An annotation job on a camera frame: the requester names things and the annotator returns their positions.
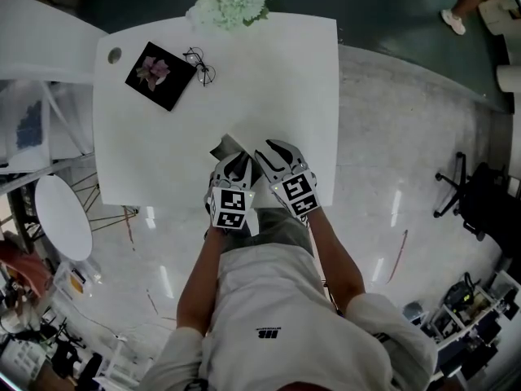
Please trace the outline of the thin red stick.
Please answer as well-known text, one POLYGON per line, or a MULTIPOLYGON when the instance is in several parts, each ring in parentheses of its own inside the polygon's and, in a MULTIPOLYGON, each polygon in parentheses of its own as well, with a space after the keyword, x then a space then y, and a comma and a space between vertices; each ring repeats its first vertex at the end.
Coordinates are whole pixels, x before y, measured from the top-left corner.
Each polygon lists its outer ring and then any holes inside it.
POLYGON ((401 262, 401 258, 403 257, 403 254, 404 254, 405 245, 406 245, 408 237, 409 237, 409 230, 406 229, 406 230, 404 230, 404 232, 402 234, 401 244, 398 249, 398 252, 389 260, 389 263, 387 264, 387 274, 384 278, 385 285, 390 284, 390 282, 393 280, 393 278, 397 272, 398 266, 400 265, 400 262, 401 262))

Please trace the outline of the eyeglasses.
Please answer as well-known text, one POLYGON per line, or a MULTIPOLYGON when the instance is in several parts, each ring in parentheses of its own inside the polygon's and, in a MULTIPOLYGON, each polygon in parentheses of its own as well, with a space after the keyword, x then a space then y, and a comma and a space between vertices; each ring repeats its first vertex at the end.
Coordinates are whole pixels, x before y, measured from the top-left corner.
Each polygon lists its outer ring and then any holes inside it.
POLYGON ((203 86, 213 83, 216 78, 216 70, 213 66, 204 62, 204 52, 201 48, 191 46, 183 54, 185 61, 195 67, 197 79, 203 86))

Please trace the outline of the person's white shirt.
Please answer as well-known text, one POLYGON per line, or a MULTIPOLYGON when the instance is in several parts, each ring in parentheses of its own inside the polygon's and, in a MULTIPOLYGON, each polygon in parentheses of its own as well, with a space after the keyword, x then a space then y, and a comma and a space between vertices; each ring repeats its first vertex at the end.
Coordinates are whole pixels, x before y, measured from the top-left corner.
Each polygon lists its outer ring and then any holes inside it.
POLYGON ((437 356, 385 296, 337 311, 306 250, 263 244, 221 256, 208 334, 176 329, 139 391, 426 391, 437 356))

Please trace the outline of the person's grey trousers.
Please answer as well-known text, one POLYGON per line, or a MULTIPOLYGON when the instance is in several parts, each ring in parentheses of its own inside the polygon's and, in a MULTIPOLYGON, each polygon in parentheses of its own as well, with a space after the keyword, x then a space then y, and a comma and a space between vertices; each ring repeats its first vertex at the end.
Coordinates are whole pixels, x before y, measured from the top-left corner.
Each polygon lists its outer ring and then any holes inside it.
POLYGON ((285 244, 298 246, 313 257, 313 246, 308 227, 298 218, 292 217, 284 208, 256 209, 259 233, 252 235, 247 223, 240 230, 225 233, 222 253, 239 248, 262 244, 285 244))

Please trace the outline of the person's right forearm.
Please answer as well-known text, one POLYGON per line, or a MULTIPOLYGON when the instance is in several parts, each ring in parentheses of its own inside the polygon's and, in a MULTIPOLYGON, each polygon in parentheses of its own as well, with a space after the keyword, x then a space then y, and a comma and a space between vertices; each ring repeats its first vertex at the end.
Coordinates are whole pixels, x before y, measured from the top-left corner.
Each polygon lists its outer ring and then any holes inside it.
POLYGON ((307 214, 325 281, 336 307, 343 313, 350 301, 365 290, 355 261, 339 241, 322 208, 307 214))

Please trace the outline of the black square mat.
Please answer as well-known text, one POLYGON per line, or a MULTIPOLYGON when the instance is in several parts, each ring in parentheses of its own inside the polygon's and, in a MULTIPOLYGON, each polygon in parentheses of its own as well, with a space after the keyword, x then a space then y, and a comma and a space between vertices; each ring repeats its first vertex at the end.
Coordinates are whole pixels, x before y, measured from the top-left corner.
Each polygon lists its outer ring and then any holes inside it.
POLYGON ((195 74, 195 67, 188 64, 184 59, 180 59, 156 44, 148 42, 135 65, 131 68, 125 84, 171 112, 195 74), (135 72, 135 69, 142 65, 146 56, 156 57, 157 60, 163 59, 170 69, 170 74, 163 82, 156 85, 154 92, 148 89, 146 81, 139 83, 135 72))

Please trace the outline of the white equipment shelf cart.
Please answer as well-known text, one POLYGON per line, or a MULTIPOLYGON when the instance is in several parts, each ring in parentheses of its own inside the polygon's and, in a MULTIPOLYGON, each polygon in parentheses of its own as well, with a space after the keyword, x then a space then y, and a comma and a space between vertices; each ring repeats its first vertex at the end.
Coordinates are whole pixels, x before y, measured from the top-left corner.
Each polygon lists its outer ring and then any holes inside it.
POLYGON ((461 311, 443 303, 421 328, 437 346, 432 383, 494 376, 521 353, 521 283, 501 270, 485 288, 475 285, 461 311))

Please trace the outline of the black and yellow bag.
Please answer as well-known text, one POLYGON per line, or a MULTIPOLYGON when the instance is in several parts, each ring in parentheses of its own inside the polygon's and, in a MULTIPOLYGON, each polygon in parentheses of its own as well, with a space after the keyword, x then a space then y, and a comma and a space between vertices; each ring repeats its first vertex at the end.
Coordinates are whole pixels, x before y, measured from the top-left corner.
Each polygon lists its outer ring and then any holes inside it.
POLYGON ((466 310, 474 304, 475 284, 469 272, 465 272, 462 280, 455 283, 444 296, 443 304, 454 313, 466 310))

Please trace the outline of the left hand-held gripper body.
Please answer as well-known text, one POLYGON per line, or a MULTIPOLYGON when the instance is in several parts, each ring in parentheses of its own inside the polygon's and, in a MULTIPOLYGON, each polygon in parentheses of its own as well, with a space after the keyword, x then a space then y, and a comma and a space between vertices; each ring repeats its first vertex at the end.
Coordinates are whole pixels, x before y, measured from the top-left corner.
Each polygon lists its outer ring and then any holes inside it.
POLYGON ((212 226, 225 231, 241 230, 254 196, 255 192, 246 182, 218 179, 213 175, 204 197, 212 226))

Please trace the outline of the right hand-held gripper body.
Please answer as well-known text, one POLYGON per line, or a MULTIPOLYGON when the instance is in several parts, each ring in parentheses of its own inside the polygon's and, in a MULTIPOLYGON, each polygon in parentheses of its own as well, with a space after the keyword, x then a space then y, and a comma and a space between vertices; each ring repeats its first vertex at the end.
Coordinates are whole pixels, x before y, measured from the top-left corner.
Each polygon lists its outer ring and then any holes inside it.
POLYGON ((296 218, 303 218, 318 209, 317 181, 307 165, 296 165, 289 174, 270 184, 269 189, 285 209, 296 218))

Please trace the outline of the white metal shelf rack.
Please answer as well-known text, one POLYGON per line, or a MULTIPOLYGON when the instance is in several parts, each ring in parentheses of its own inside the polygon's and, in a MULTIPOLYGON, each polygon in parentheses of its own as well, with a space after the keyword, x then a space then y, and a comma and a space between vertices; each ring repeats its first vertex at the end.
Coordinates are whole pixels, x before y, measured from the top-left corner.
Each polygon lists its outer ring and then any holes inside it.
POLYGON ((89 84, 0 82, 0 196, 94 156, 89 84))

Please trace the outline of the black office chair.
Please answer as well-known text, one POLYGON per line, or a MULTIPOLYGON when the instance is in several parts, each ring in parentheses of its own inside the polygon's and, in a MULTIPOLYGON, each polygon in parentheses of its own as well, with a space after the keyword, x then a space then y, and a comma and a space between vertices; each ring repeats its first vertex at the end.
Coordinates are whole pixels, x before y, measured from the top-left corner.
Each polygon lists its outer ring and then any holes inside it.
POLYGON ((445 181, 454 195, 433 217, 444 216, 448 211, 463 219, 463 227, 481 241, 492 238, 508 258, 521 255, 521 199, 508 193, 507 176, 503 170, 492 169, 480 163, 473 174, 466 172, 466 155, 456 153, 461 166, 458 182, 438 172, 436 181, 445 181))

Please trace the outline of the person's left forearm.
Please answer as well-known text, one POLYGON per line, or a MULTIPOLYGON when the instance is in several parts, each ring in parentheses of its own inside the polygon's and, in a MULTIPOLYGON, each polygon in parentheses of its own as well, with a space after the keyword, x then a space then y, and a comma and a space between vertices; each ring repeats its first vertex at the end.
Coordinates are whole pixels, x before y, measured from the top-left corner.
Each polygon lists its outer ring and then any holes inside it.
POLYGON ((208 228, 203 247, 177 303, 177 328, 189 327, 202 336, 208 332, 214 310, 225 235, 208 228))

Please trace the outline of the round white side table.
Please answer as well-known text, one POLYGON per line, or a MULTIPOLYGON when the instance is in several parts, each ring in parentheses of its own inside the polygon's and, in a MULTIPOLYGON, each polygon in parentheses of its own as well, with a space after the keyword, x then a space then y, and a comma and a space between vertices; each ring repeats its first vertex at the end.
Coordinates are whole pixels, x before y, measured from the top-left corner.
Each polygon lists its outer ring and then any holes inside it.
POLYGON ((123 206, 114 215, 91 217, 90 211, 100 200, 96 173, 73 184, 55 174, 37 181, 34 204, 40 226, 51 244, 67 259, 87 260, 93 250, 93 233, 128 222, 139 213, 137 208, 123 206))

